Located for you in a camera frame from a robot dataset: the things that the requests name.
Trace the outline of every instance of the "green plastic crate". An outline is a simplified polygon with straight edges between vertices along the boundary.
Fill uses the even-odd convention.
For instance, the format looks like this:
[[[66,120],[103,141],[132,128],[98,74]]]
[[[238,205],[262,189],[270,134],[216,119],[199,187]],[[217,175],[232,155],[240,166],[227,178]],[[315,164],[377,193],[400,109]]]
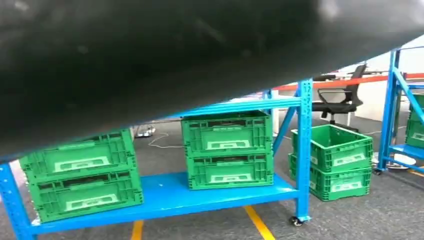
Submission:
[[[298,152],[298,131],[293,133],[294,153]],[[311,128],[311,165],[329,173],[371,167],[373,138],[335,125]]]
[[[143,203],[141,181],[135,169],[35,183],[28,187],[42,222]]]
[[[295,154],[289,154],[290,178],[296,179]],[[320,200],[327,202],[347,197],[359,197],[370,193],[371,167],[326,173],[311,166],[309,190]]]
[[[188,185],[192,190],[272,185],[272,153],[187,157]]]
[[[189,116],[181,121],[186,155],[191,158],[270,152],[271,116],[262,111]]]
[[[30,183],[137,168],[128,129],[33,152],[19,162]]]
[[[419,120],[408,120],[405,143],[413,147],[424,148],[424,126]]]
[[[421,107],[424,107],[424,93],[415,93],[413,94],[416,101]],[[409,105],[409,120],[411,121],[420,121],[420,118],[418,117],[418,114],[415,112],[415,110],[412,108],[412,105]]]

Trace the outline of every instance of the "black office chair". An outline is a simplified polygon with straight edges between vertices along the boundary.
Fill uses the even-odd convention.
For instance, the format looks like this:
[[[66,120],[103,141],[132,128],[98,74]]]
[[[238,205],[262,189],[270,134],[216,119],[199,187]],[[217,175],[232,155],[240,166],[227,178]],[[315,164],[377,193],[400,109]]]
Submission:
[[[353,79],[361,78],[364,75],[367,65],[360,65],[356,68],[355,72],[352,74]],[[348,114],[353,113],[357,110],[357,106],[363,104],[363,102],[358,98],[358,88],[359,84],[348,85],[346,88],[321,88],[318,89],[318,96],[321,102],[312,103],[313,112],[322,112],[321,118],[326,118],[328,114],[331,114],[330,124],[355,131],[359,133],[359,129],[350,127],[344,124],[336,123],[335,116],[336,114]],[[344,93],[345,98],[341,102],[328,102],[323,94],[337,94]]]

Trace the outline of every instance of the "blurred black object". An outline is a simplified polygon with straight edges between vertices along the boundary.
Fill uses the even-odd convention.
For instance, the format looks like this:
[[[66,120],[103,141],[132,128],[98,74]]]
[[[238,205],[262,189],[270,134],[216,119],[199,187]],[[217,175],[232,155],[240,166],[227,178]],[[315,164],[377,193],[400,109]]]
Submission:
[[[328,73],[424,34],[419,0],[0,0],[0,156]]]

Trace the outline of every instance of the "blue metal shelf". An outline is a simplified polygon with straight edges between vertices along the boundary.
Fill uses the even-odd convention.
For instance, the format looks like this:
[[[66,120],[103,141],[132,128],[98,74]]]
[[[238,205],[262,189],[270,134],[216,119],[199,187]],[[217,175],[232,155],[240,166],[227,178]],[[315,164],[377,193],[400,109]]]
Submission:
[[[384,105],[384,114],[383,122],[381,127],[381,140],[380,140],[380,149],[378,152],[378,166],[377,169],[380,171],[387,170],[387,163],[393,162],[411,169],[414,169],[418,172],[424,173],[424,169],[416,167],[414,165],[405,164],[403,162],[397,161],[390,157],[391,153],[403,154],[410,156],[416,159],[424,159],[424,149],[409,146],[406,144],[393,145],[393,142],[396,142],[396,132],[397,126],[395,126],[395,121],[397,120],[396,109],[401,97],[401,91],[404,92],[406,97],[409,99],[409,102],[415,112],[420,116],[421,124],[424,124],[424,112],[420,107],[419,103],[415,99],[412,89],[424,89],[424,84],[422,83],[412,83],[408,84],[404,76],[399,70],[399,61],[401,56],[401,50],[407,49],[417,49],[423,48],[420,47],[409,47],[409,48],[399,48],[391,51],[390,54],[390,66],[388,72],[387,80],[387,91],[385,96],[385,105]]]
[[[57,229],[66,231],[97,227],[297,197],[298,191],[278,175],[275,175],[274,181],[272,186],[232,188],[231,190],[189,190],[185,172],[144,176],[141,182],[146,202],[142,205],[44,223],[32,227],[31,232],[46,234],[55,232]]]
[[[295,217],[302,222],[310,220],[311,218],[308,214],[312,88],[312,80],[308,79],[298,83],[296,94],[291,98],[272,99],[271,94],[269,94],[269,98],[263,100],[218,103],[174,115],[183,117],[288,108],[287,115],[273,143],[273,154],[275,155],[283,136],[288,130],[291,118],[297,112],[298,145],[302,151],[299,151],[297,155],[296,171],[298,174],[296,175],[296,187],[289,185],[275,175],[272,186],[189,190],[186,173],[144,176],[141,178],[145,198],[145,203],[142,205],[39,224],[36,223],[36,220],[34,223],[30,222],[11,168],[8,164],[2,164],[0,165],[0,195],[16,238],[18,240],[36,240],[39,234],[287,199],[295,200]]]

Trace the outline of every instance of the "crate handle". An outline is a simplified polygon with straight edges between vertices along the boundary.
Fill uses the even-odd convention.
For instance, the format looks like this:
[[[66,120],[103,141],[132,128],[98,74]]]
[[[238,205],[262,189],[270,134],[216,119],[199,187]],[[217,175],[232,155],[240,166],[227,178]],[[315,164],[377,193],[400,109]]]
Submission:
[[[71,161],[56,162],[54,164],[54,172],[60,173],[65,171],[77,170],[77,169],[101,167],[101,166],[106,166],[110,164],[111,163],[109,162],[107,156],[83,158],[83,159],[77,159],[77,160],[71,160]]]
[[[91,188],[95,188],[95,187],[100,187],[105,185],[104,181],[96,181],[96,182],[90,182],[90,183],[84,183],[84,184],[80,184],[80,185],[74,185],[74,186],[70,186],[70,190],[74,191],[74,190],[83,190],[83,189],[91,189]]]
[[[208,141],[206,145],[206,150],[243,149],[250,147],[251,143],[249,142],[249,140]]]
[[[249,182],[252,181],[250,173],[245,174],[230,174],[230,175],[211,175],[210,184],[234,183],[234,182]]]
[[[118,198],[115,194],[108,194],[98,197],[91,197],[86,199],[80,199],[76,201],[67,201],[65,212],[85,209],[99,205],[112,204],[118,202]]]
[[[245,164],[244,161],[220,161],[217,162],[216,165],[220,167],[226,167],[226,166],[240,166]]]
[[[215,125],[212,127],[212,131],[214,132],[234,132],[234,131],[240,131],[242,129],[243,129],[243,126],[238,124],[222,124],[222,125]]]
[[[71,149],[84,149],[84,148],[91,148],[94,147],[96,143],[94,141],[89,142],[80,142],[80,143],[73,143],[73,144],[67,144],[64,146],[59,146],[59,150],[71,150]]]

